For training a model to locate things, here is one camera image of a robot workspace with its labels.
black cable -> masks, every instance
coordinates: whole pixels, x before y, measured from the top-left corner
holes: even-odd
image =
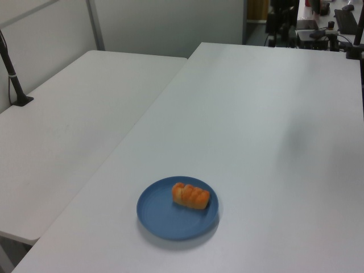
[[[344,39],[346,39],[351,44],[351,41],[349,41],[349,39],[347,37],[344,37],[342,35],[338,35],[338,36],[343,37]]]
[[[13,105],[13,103],[11,103],[11,99],[10,99],[10,77],[7,78],[7,96],[9,97],[10,106]]]
[[[5,37],[4,37],[3,33],[1,32],[1,30],[0,30],[0,37],[3,40],[3,42],[4,42],[4,45],[5,45],[5,48],[6,48],[6,52],[7,52],[7,44],[6,44]],[[7,96],[9,98],[9,104],[10,104],[10,106],[13,105],[11,103],[11,99],[10,99],[10,77],[9,76],[7,77]]]
[[[266,40],[264,41],[264,46],[266,46],[267,40],[268,40],[269,34],[266,37]]]
[[[6,52],[7,52],[7,44],[6,44],[5,37],[4,37],[4,35],[2,34],[1,30],[0,30],[0,36],[1,36],[1,39],[4,41],[4,45],[5,45]]]

table surface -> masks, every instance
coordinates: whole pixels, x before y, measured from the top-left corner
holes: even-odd
[[[300,0],[300,6],[299,6],[299,10],[298,10],[297,19],[298,20],[315,20],[319,28],[327,27],[329,21],[334,21],[335,29],[337,30],[338,24],[336,22],[336,18],[334,17],[335,16],[334,10],[340,10],[348,4],[354,5],[355,9],[352,11],[352,13],[353,13],[357,23],[359,23],[360,13],[362,11],[362,6],[363,6],[362,0],[335,0],[330,3],[330,13],[326,16],[319,16],[315,13],[313,14],[311,7],[305,6],[305,0]],[[345,34],[345,35],[340,34],[340,35],[348,38],[352,43],[354,43],[355,35],[347,35],[347,34]],[[346,40],[342,37],[338,37],[338,40],[346,42]],[[361,43],[364,43],[364,35],[362,37]]]
[[[0,115],[0,235],[34,244],[186,59],[90,51]]]
[[[363,144],[358,61],[202,43],[14,273],[364,272]],[[179,175],[219,222],[167,241],[136,205]]]

bread roll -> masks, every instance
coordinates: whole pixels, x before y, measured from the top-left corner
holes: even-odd
[[[210,199],[210,193],[192,185],[181,182],[172,188],[173,201],[192,209],[205,209]]]

white wall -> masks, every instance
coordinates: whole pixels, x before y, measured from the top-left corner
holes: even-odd
[[[52,2],[55,0],[0,0],[0,28]]]
[[[57,1],[4,27],[2,32],[26,94],[85,52],[96,49],[85,0]],[[11,90],[15,101],[13,86]],[[0,113],[8,107],[7,71],[0,61]]]
[[[190,57],[201,42],[242,44],[245,0],[91,0],[107,51]]]

blue plate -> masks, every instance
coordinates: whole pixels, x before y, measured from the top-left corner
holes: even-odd
[[[209,191],[210,200],[206,209],[189,209],[174,203],[172,187],[177,182]],[[184,240],[202,234],[214,222],[217,212],[215,191],[205,182],[186,176],[168,177],[151,184],[136,205],[142,225],[154,235],[171,240]]]

